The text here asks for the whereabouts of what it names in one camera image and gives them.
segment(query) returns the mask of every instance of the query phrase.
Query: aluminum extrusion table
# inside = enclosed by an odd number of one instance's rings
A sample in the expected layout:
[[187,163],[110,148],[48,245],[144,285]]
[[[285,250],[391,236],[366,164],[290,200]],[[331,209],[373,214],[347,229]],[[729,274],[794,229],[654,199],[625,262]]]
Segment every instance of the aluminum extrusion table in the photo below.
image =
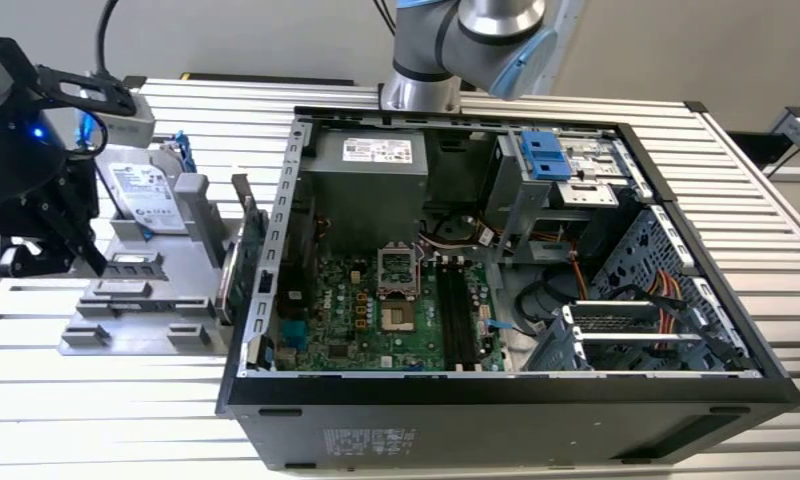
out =
[[[257,202],[266,208],[271,203],[293,106],[377,106],[375,89],[361,87],[147,80],[140,93],[157,135],[182,130],[190,136],[198,170],[211,182],[207,196],[230,217],[239,215],[227,184],[234,172],[247,173]],[[633,126],[800,388],[800,217],[710,115],[682,102],[525,97],[505,103],[478,93],[465,93],[462,105],[470,115]],[[104,217],[111,206],[104,199],[100,205]],[[111,237],[106,220],[95,220],[94,228],[103,246]],[[223,358],[58,356],[86,283],[0,281],[0,475],[281,475],[266,472],[235,422],[213,416]],[[800,479],[800,408],[673,467],[371,475],[601,478],[610,470],[621,478]]]

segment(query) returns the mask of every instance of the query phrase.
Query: motherboard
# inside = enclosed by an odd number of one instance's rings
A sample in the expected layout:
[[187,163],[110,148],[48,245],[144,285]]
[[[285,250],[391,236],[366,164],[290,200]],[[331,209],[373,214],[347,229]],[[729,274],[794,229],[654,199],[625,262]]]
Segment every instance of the motherboard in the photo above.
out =
[[[482,265],[414,254],[409,265],[399,253],[319,260],[309,318],[282,323],[279,369],[503,369]],[[386,281],[413,288],[391,292]]]

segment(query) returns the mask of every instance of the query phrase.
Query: blue drive bay latch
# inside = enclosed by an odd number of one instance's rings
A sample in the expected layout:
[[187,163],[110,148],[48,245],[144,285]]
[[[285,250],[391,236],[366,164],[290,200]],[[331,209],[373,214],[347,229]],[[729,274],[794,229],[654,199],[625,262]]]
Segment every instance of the blue drive bay latch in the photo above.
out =
[[567,180],[571,178],[571,168],[553,133],[521,132],[521,153],[533,167],[534,180]]

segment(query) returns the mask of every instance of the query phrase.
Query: white wall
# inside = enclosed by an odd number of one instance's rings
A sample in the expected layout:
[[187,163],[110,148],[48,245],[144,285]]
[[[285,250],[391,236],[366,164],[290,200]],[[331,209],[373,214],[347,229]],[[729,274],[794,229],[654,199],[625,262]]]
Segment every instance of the white wall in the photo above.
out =
[[[0,0],[0,35],[32,62],[82,72],[103,0]],[[387,4],[393,9],[393,0]],[[345,78],[375,84],[391,37],[369,0],[120,0],[106,38],[115,76],[182,72]]]
[[800,0],[588,0],[553,92],[701,100],[764,130],[800,105]]
[[[0,0],[0,35],[34,62],[83,71],[102,4]],[[391,38],[369,0],[120,0],[106,51],[116,75],[371,85],[390,71]],[[726,127],[766,128],[800,104],[800,0],[586,0],[553,93],[697,99]]]

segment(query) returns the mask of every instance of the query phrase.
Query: case label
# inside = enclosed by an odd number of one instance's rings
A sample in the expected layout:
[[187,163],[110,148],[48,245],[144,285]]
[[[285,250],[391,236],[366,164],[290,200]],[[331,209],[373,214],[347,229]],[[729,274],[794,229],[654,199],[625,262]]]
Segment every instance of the case label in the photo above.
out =
[[395,456],[411,453],[413,428],[326,428],[322,430],[325,450],[331,456]]

